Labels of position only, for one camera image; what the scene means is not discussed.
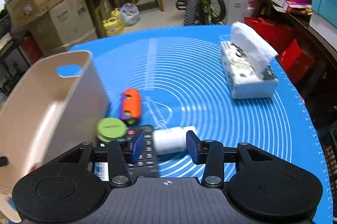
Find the white tissue box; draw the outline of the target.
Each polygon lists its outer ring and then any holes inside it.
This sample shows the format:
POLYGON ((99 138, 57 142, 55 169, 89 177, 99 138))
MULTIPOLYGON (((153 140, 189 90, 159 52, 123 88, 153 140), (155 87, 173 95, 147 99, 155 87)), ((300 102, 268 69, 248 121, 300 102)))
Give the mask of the white tissue box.
POLYGON ((229 40, 222 39, 220 45, 221 64, 232 98, 271 98, 279 83, 270 66, 277 51, 241 22, 231 25, 229 40))

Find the white pill bottle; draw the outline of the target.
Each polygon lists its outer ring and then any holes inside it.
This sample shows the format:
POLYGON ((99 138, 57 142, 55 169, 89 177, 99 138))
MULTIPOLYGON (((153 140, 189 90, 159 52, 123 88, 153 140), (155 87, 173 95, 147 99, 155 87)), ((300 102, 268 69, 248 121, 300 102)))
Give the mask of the white pill bottle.
POLYGON ((172 127, 153 131, 152 138, 157 155, 174 154, 186 150, 186 134, 197 132, 194 126, 172 127))

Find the beige plastic storage bin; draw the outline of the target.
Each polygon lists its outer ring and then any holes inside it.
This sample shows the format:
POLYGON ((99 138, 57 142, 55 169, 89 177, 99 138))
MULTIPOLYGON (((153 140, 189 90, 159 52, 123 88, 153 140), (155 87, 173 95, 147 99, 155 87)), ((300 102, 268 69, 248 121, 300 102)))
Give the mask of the beige plastic storage bin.
POLYGON ((81 142, 96 141, 108 95, 86 50, 33 64, 1 108, 1 213, 21 218, 9 199, 26 174, 81 142))

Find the blue silicone baking mat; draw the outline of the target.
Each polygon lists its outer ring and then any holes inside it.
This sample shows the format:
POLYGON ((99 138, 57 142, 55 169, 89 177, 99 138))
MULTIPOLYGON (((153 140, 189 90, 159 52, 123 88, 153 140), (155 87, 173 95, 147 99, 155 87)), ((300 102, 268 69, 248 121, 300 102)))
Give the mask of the blue silicone baking mat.
POLYGON ((315 174, 323 197, 315 223, 331 223, 333 202, 326 161, 310 115, 277 61, 279 81, 270 99, 233 100, 221 61, 220 42, 230 27, 167 27, 124 33, 76 45, 92 53, 108 94, 110 117, 120 95, 142 96, 142 123, 157 128, 193 126, 201 139, 225 146, 248 142, 315 174))

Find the middle stacked cardboard box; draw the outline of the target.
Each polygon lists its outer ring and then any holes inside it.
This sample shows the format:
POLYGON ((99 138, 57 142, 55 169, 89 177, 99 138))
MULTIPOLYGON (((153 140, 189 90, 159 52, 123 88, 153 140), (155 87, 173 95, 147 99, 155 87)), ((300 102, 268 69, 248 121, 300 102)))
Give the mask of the middle stacked cardboard box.
POLYGON ((98 38, 85 0, 62 1, 31 22, 29 30, 45 57, 98 38))

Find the green round tin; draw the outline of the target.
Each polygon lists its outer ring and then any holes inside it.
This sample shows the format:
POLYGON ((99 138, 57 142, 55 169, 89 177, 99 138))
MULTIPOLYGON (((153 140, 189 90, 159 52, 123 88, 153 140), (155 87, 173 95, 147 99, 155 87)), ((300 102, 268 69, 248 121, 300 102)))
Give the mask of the green round tin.
POLYGON ((103 118, 96 126, 96 136, 102 143, 109 143, 126 134, 127 126, 117 118, 103 118))

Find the orange purple toy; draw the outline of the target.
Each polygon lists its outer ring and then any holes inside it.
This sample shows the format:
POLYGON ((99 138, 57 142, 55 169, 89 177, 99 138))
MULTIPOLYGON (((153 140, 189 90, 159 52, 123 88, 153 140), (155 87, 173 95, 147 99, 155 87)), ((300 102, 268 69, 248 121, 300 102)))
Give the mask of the orange purple toy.
POLYGON ((121 95, 119 119, 131 126, 140 122, 142 117, 142 101, 135 88, 126 89, 121 95))

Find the grey plastic bag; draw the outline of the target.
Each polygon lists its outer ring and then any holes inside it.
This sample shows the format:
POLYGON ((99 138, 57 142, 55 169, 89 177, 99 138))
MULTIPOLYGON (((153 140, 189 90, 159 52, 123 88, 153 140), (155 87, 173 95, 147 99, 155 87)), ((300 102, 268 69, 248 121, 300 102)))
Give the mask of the grey plastic bag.
POLYGON ((125 3, 119 9, 125 26, 132 26, 139 21, 139 10, 136 5, 132 3, 125 3))

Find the black remote control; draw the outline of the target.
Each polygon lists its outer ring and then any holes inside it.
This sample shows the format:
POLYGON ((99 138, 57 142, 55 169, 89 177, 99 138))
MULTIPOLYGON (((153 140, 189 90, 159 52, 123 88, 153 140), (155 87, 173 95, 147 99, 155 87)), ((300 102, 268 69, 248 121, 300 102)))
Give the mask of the black remote control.
MULTIPOLYGON (((151 125, 130 127, 127 128, 123 138, 126 140, 131 139, 136 131, 144 132, 144 147, 137 163, 134 165, 127 165, 131 180, 134 182, 138 177, 159 177, 158 159, 152 138, 154 129, 151 125)), ((106 145, 107 143, 102 143, 100 141, 101 147, 105 147, 106 145)))

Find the yellow detergent jug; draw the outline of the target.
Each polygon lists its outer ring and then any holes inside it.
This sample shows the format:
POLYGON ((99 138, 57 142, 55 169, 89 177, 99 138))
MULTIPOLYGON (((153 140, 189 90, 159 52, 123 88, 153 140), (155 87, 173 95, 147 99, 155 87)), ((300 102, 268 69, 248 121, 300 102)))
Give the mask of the yellow detergent jug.
POLYGON ((124 30, 122 14, 118 8, 111 12, 110 18, 102 21, 103 28, 108 37, 120 35, 124 30))

